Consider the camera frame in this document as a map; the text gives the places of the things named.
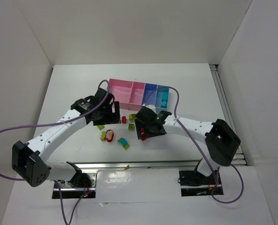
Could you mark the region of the green lego brick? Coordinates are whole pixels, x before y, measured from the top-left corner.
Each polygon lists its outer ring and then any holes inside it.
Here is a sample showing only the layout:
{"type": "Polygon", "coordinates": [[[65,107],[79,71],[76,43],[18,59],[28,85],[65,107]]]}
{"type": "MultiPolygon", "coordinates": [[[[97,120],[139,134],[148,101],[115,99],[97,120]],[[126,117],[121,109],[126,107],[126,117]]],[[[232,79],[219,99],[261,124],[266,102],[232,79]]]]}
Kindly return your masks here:
{"type": "Polygon", "coordinates": [[[130,123],[129,126],[128,126],[128,130],[134,131],[135,130],[135,125],[130,123]]]}
{"type": "Polygon", "coordinates": [[[99,130],[104,129],[104,127],[105,127],[104,125],[98,125],[98,126],[97,126],[97,128],[98,128],[99,130]]]}

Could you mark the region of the small red lego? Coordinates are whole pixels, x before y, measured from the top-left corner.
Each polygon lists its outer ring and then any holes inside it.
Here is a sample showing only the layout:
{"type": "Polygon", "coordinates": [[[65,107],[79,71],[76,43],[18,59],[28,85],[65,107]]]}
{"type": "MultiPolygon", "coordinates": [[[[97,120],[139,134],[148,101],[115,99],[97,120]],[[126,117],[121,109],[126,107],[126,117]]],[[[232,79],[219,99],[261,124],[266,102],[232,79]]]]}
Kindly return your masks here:
{"type": "Polygon", "coordinates": [[[123,117],[121,118],[121,122],[122,122],[123,124],[126,124],[127,119],[126,119],[126,117],[125,117],[125,116],[123,116],[123,117]]]}

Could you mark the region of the red lego brick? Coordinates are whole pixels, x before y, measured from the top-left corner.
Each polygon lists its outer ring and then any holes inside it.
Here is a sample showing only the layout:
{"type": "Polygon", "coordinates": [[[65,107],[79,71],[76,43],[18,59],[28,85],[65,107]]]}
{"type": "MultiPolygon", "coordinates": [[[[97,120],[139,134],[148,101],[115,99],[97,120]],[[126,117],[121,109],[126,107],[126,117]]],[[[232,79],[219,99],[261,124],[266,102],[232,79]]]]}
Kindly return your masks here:
{"type": "Polygon", "coordinates": [[[143,127],[140,129],[140,132],[141,132],[141,140],[145,141],[147,139],[147,137],[145,135],[145,130],[143,127]]]}

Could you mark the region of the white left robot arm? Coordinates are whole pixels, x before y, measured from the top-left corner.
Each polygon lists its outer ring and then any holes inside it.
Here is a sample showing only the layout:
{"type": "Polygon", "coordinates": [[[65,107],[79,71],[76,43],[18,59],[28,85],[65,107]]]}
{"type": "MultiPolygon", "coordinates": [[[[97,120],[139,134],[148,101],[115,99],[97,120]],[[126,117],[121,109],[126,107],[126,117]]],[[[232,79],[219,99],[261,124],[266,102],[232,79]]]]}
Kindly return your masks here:
{"type": "Polygon", "coordinates": [[[120,105],[113,94],[98,88],[93,96],[77,100],[61,120],[27,143],[16,142],[12,147],[12,168],[30,186],[46,180],[68,182],[76,187],[88,176],[72,162],[48,163],[52,153],[78,130],[90,122],[95,126],[120,123],[120,105]]]}

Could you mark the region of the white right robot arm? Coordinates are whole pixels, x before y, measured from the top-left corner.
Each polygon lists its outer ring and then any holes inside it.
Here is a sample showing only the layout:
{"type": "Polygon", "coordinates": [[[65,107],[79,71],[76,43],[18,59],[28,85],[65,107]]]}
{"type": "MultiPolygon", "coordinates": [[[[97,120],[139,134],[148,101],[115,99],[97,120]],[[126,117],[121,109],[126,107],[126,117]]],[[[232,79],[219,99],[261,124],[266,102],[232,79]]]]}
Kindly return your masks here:
{"type": "Polygon", "coordinates": [[[205,144],[208,149],[206,153],[197,147],[202,160],[196,167],[196,172],[205,177],[213,175],[221,166],[230,166],[241,144],[240,138],[222,119],[215,122],[197,121],[178,117],[168,111],[156,114],[144,106],[136,114],[135,125],[139,140],[174,134],[188,137],[194,144],[205,144]]]}

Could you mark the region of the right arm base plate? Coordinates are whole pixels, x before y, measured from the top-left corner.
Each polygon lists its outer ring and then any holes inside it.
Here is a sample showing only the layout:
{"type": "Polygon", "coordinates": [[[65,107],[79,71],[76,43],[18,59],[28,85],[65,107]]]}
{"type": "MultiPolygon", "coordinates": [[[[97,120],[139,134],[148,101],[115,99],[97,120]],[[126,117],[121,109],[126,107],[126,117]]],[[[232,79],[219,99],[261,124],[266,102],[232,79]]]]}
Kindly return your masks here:
{"type": "Polygon", "coordinates": [[[216,184],[213,175],[206,177],[193,170],[179,171],[177,182],[180,185],[182,197],[207,196],[211,195],[212,191],[214,195],[224,194],[220,177],[218,178],[218,184],[216,184]]]}

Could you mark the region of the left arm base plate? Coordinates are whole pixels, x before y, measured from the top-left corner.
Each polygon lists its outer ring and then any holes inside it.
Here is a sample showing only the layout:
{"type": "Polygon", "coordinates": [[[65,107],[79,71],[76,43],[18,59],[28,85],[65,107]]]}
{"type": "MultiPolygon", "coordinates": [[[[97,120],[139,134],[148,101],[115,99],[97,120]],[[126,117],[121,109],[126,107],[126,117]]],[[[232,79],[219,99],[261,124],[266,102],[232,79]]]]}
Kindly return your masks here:
{"type": "Polygon", "coordinates": [[[96,197],[97,170],[85,169],[77,184],[68,181],[58,181],[62,192],[62,199],[94,199],[96,197]]]}

